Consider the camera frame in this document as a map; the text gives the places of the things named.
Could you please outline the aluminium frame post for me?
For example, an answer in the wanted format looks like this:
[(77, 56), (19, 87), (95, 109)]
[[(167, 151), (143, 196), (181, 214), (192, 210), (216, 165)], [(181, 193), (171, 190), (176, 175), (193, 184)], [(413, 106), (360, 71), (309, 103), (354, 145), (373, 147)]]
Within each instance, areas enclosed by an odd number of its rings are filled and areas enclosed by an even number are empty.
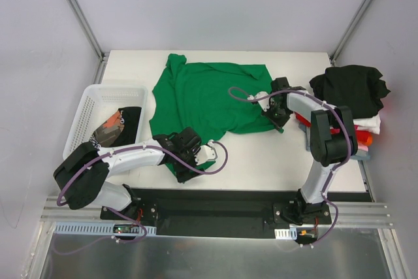
[(93, 30), (78, 2), (78, 0), (66, 0), (70, 6), (70, 9), (72, 10), (79, 26), (81, 27), (81, 30), (83, 34), (85, 35), (87, 41), (89, 42), (89, 45), (91, 46), (93, 52), (98, 57), (100, 61), (102, 61), (105, 58), (105, 53), (103, 52), (101, 45), (99, 44), (99, 41), (97, 40), (97, 37), (94, 35)]
[(363, 18), (368, 13), (368, 10), (371, 8), (374, 1), (375, 0), (362, 0), (361, 1), (358, 9), (355, 11), (352, 19), (350, 20), (348, 26), (346, 27), (346, 30), (344, 31), (343, 35), (338, 41), (338, 44), (336, 45), (335, 49), (332, 51), (331, 54), (329, 54), (329, 61), (332, 66), (336, 65), (338, 58), (341, 56), (342, 52), (345, 50), (350, 39), (355, 34), (357, 28), (359, 27)]

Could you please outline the aluminium front rail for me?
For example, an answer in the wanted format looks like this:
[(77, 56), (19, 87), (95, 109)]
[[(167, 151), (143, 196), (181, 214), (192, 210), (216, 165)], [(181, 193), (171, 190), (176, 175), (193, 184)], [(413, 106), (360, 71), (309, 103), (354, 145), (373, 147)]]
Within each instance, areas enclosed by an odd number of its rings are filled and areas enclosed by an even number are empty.
[[(40, 221), (42, 222), (99, 222), (101, 207), (89, 205), (80, 210), (67, 206), (58, 207), (56, 197), (46, 200)], [(336, 202), (337, 209), (330, 209), (331, 218), (338, 212), (337, 227), (392, 229), (394, 220), (385, 203)]]

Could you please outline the right aluminium frame post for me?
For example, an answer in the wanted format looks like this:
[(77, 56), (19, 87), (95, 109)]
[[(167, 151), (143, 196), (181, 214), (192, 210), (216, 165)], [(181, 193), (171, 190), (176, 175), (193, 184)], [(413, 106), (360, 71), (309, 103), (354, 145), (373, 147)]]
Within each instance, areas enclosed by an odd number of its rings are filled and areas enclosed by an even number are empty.
[(329, 61), (332, 66), (336, 65), (338, 58), (341, 56), (342, 52), (345, 50), (350, 39), (355, 34), (357, 28), (359, 27), (363, 18), (368, 13), (368, 10), (371, 8), (374, 1), (375, 0), (362, 0), (361, 1), (358, 9), (355, 11), (352, 19), (350, 20), (348, 26), (346, 27), (346, 30), (344, 31), (343, 35), (338, 41), (338, 44), (336, 45), (335, 49), (332, 51), (331, 54), (329, 54)]

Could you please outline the folded black t shirt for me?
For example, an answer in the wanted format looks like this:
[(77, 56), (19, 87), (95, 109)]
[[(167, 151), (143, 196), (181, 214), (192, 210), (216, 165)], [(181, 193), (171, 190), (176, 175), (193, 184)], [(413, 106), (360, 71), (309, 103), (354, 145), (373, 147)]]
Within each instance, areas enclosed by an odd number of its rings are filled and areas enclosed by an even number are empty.
[(377, 116), (383, 108), (383, 98), (390, 90), (383, 75), (374, 67), (346, 65), (329, 67), (310, 80), (314, 95), (335, 106), (350, 108), (353, 118)]

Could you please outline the green t shirt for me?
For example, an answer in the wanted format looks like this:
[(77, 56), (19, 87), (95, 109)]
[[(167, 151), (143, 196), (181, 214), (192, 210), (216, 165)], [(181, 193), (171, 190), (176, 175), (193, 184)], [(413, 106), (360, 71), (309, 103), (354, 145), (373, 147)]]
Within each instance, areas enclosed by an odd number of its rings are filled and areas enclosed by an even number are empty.
[(153, 88), (156, 108), (150, 120), (152, 135), (179, 133), (193, 128), (203, 142), (236, 134), (270, 131), (273, 124), (259, 106), (234, 99), (229, 88), (250, 95), (266, 91), (272, 81), (265, 65), (190, 63), (184, 55), (169, 54)]

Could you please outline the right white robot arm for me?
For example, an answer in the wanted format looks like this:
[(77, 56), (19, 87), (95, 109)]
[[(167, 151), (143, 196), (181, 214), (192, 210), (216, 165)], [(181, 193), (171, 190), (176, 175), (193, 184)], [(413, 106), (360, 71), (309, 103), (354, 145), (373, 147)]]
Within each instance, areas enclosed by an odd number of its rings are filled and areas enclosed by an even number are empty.
[(357, 138), (351, 110), (329, 105), (302, 87), (291, 87), (286, 77), (270, 84), (272, 91), (259, 92), (255, 98), (265, 116), (282, 132), (290, 115), (298, 114), (310, 123), (309, 145), (313, 163), (295, 200), (280, 210), (280, 218), (302, 225), (325, 216), (329, 210), (327, 192), (337, 170), (356, 154)]

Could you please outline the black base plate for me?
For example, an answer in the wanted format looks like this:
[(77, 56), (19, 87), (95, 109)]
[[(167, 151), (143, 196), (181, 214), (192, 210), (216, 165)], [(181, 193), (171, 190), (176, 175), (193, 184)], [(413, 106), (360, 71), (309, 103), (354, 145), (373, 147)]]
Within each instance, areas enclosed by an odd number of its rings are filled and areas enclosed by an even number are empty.
[(180, 237), (274, 238), (289, 224), (283, 214), (294, 211), (294, 191), (221, 191), (138, 189), (129, 216), (158, 235)]

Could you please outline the folded red t shirt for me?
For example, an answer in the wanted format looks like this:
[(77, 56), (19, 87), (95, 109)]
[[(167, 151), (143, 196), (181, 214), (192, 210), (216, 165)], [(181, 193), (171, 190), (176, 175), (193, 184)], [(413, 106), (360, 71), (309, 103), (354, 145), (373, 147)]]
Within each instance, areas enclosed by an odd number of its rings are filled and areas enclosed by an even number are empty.
[(365, 146), (371, 146), (373, 143), (373, 136), (369, 131), (356, 130), (357, 142)]

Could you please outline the white plastic laundry basket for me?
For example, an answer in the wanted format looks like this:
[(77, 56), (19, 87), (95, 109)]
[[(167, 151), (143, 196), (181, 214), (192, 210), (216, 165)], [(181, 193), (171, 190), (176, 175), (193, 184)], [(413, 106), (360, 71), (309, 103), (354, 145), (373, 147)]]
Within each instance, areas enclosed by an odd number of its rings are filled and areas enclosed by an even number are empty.
[(63, 159), (66, 159), (80, 144), (87, 142), (93, 132), (117, 109), (139, 107), (135, 142), (140, 142), (146, 109), (148, 90), (141, 85), (92, 84), (81, 97), (65, 143)]

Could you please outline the folded pink t shirt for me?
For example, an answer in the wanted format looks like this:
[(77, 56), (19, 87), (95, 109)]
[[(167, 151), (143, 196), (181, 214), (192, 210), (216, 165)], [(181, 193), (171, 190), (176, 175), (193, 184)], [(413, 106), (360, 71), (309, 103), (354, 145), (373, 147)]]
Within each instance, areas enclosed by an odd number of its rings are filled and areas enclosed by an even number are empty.
[(365, 144), (363, 144), (361, 142), (358, 142), (357, 143), (357, 146), (358, 146), (358, 150), (362, 150), (364, 152), (369, 151), (369, 148), (367, 147), (367, 145), (365, 145)]

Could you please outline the left aluminium frame post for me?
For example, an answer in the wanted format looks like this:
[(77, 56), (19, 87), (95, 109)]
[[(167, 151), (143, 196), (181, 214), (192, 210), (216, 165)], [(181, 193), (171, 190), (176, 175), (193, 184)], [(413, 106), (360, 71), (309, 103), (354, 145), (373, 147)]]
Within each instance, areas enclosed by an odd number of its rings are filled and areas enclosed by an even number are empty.
[(97, 37), (94, 35), (93, 30), (78, 2), (78, 0), (66, 0), (70, 6), (70, 9), (72, 10), (79, 26), (81, 27), (81, 30), (83, 34), (85, 35), (87, 41), (89, 42), (89, 45), (91, 46), (93, 52), (98, 57), (100, 61), (102, 61), (105, 58), (105, 53), (103, 52), (101, 45), (99, 44), (99, 41), (97, 40)]

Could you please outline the folded light blue t shirt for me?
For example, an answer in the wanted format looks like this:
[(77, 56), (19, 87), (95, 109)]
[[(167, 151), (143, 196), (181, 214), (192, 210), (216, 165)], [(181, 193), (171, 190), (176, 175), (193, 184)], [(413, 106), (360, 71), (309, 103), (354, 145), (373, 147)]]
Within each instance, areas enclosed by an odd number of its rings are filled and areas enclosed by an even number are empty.
[[(301, 123), (299, 124), (299, 128), (305, 132), (305, 139), (306, 139), (306, 150), (310, 151), (310, 127), (303, 126)], [(364, 152), (362, 150), (358, 150), (357, 152), (350, 157), (352, 160), (357, 161), (367, 161), (370, 159), (370, 152)]]

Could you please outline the folded white t shirt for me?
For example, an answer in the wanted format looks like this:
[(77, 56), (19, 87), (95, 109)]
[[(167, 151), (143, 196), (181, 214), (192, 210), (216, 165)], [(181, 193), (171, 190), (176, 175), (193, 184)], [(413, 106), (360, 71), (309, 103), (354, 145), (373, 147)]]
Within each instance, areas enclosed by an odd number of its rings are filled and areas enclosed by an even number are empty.
[(379, 114), (371, 118), (354, 119), (353, 123), (356, 130), (367, 131), (376, 135), (380, 134), (381, 118)]

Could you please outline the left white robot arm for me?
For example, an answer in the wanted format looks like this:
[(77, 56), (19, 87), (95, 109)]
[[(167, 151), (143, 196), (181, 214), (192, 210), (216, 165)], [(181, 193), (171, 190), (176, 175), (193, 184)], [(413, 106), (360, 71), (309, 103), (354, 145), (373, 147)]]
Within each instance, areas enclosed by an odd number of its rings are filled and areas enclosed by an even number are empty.
[(97, 148), (92, 142), (83, 142), (53, 173), (60, 188), (57, 206), (78, 210), (100, 201), (130, 220), (137, 215), (138, 203), (127, 187), (114, 186), (106, 179), (139, 167), (169, 164), (180, 182), (185, 182), (199, 173), (195, 156), (201, 146), (201, 137), (191, 127), (113, 148)]

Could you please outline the black t shirt in basket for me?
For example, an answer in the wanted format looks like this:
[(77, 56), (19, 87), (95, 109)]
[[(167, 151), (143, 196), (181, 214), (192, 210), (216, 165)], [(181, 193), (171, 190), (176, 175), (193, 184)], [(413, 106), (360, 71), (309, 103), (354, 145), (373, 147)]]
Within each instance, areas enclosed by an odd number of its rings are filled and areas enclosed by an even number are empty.
[(89, 141), (96, 148), (113, 148), (134, 144), (141, 107), (123, 107), (102, 123), (90, 136)]

